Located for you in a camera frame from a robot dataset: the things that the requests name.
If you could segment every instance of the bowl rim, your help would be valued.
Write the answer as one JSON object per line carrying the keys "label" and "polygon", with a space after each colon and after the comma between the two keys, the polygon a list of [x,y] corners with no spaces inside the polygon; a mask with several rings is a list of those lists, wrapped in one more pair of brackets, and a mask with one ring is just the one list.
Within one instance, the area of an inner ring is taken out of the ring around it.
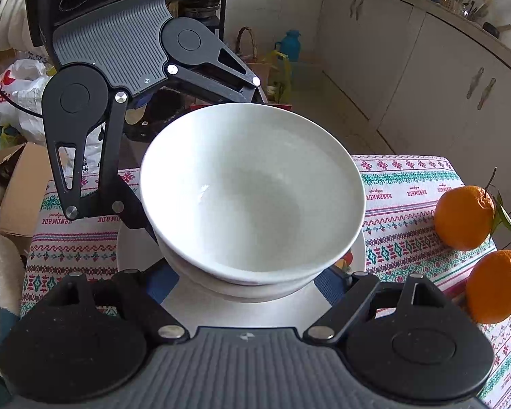
{"label": "bowl rim", "polygon": [[[254,103],[234,103],[234,104],[236,107],[254,106]],[[201,109],[191,111],[191,112],[185,114],[184,116],[180,117],[176,121],[171,122],[167,127],[176,123],[177,121],[182,121],[182,119],[187,116],[193,117],[193,116],[204,115],[206,111],[220,109],[220,108],[222,108],[222,106],[223,105],[211,105],[211,106],[207,106],[207,107],[204,107]],[[175,244],[173,244],[169,240],[169,238],[167,238],[164,235],[164,233],[161,232],[161,230],[157,227],[155,220],[153,220],[151,213],[148,211],[148,208],[146,207],[146,203],[144,201],[144,183],[145,183],[144,163],[146,162],[146,155],[150,152],[151,147],[156,146],[156,145],[154,145],[156,140],[154,140],[153,142],[150,143],[150,146],[148,147],[148,149],[146,151],[146,154],[142,161],[142,165],[140,167],[140,179],[139,179],[140,201],[142,202],[142,206],[144,207],[144,211],[146,213],[146,216],[148,217],[148,220],[149,220],[151,226],[154,229],[154,232],[156,232],[159,235],[159,237],[165,242],[165,244],[167,244],[168,247],[170,247],[173,251],[175,251],[178,255],[180,255],[185,261],[191,263],[192,265],[198,267],[199,269],[202,269],[203,271],[205,271],[211,275],[215,275],[215,276],[223,278],[225,280],[230,280],[233,282],[239,281],[239,282],[243,282],[246,284],[254,284],[254,285],[271,285],[271,284],[283,283],[283,282],[287,282],[287,281],[295,281],[300,278],[308,277],[308,276],[314,275],[318,272],[322,272],[324,269],[327,269],[329,266],[334,264],[344,254],[346,254],[346,252],[348,252],[348,250],[352,247],[352,245],[356,241],[358,234],[361,232],[361,228],[363,225],[363,219],[365,217],[365,212],[366,212],[366,196],[365,196],[365,187],[363,185],[360,171],[357,168],[354,160],[352,159],[352,156],[348,153],[348,151],[341,144],[341,142],[339,142],[333,135],[331,135],[331,133],[327,132],[327,130],[325,130],[323,127],[319,126],[318,124],[314,123],[313,121],[311,121],[303,116],[300,116],[292,111],[281,109],[276,106],[269,106],[269,105],[256,105],[256,106],[259,106],[260,108],[264,108],[267,110],[278,110],[283,115],[296,116],[299,119],[301,119],[302,121],[309,124],[311,127],[319,128],[320,130],[325,132],[325,134],[328,136],[328,138],[330,138],[333,141],[334,145],[337,145],[342,149],[342,151],[345,154],[345,157],[347,157],[350,160],[350,163],[356,169],[356,174],[357,174],[356,181],[359,183],[361,192],[363,193],[363,195],[362,195],[363,207],[361,208],[361,216],[356,218],[358,221],[358,225],[356,227],[356,232],[354,232],[354,235],[349,240],[345,241],[344,246],[341,248],[341,250],[339,251],[338,254],[335,254],[333,256],[333,258],[328,259],[327,261],[319,263],[318,265],[314,265],[312,267],[305,267],[305,268],[303,268],[303,267],[289,267],[289,268],[285,268],[285,269],[274,270],[274,271],[265,271],[265,272],[255,272],[255,271],[251,271],[251,270],[237,269],[237,268],[233,268],[233,267],[226,266],[224,264],[219,264],[219,263],[201,262],[201,261],[198,261],[197,259],[194,259],[193,257],[189,256],[183,250],[181,250],[179,247],[177,247]],[[167,127],[165,127],[158,135],[161,135],[167,129]]]}

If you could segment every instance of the countertop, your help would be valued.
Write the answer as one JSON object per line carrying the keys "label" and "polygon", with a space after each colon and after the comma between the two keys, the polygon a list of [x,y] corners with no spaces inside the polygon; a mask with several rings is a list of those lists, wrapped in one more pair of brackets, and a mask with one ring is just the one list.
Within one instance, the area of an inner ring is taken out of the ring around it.
{"label": "countertop", "polygon": [[477,23],[466,20],[464,17],[455,14],[432,0],[402,0],[414,7],[440,18],[463,32],[468,37],[479,43],[485,49],[497,56],[505,65],[511,68],[511,49],[505,46],[496,37],[483,30]]}

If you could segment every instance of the patterned tablecloth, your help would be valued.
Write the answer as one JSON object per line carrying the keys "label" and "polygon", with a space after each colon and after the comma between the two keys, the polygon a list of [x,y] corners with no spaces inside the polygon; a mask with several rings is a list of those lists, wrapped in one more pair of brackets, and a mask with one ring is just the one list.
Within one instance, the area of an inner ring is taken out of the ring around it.
{"label": "patterned tablecloth", "polygon": [[[494,251],[486,241],[468,253],[445,247],[433,229],[433,212],[443,192],[462,185],[448,161],[421,156],[355,156],[366,189],[363,232],[367,271],[383,281],[402,282],[421,272],[449,296],[463,293],[475,263]],[[138,169],[121,176],[136,191]],[[84,176],[83,191],[96,187],[97,176]],[[116,272],[116,216],[69,222],[60,210],[54,183],[49,183],[40,223],[30,247],[23,286],[21,315],[60,279],[82,271],[89,279],[109,278]],[[482,325],[494,347],[492,375],[480,398],[490,407],[511,409],[511,317],[500,324]]]}

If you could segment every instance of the blue jug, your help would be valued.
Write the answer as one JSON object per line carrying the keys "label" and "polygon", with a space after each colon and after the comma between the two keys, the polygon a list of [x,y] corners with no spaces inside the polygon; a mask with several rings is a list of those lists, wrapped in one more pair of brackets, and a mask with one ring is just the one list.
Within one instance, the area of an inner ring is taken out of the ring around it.
{"label": "blue jug", "polygon": [[279,52],[287,55],[290,61],[298,61],[301,51],[301,43],[298,39],[300,35],[298,30],[287,31],[284,39],[275,43],[275,49],[277,45],[280,45]]}

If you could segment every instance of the orange fruit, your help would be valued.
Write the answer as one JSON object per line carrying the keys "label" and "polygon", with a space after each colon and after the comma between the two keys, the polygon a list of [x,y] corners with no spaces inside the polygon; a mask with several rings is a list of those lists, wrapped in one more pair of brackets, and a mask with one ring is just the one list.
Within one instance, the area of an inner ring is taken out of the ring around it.
{"label": "orange fruit", "polygon": [[481,258],[467,279],[465,295],[477,323],[500,323],[511,315],[511,250]]}
{"label": "orange fruit", "polygon": [[494,202],[478,186],[445,192],[437,202],[433,222],[443,243],[459,251],[479,247],[492,230]]}

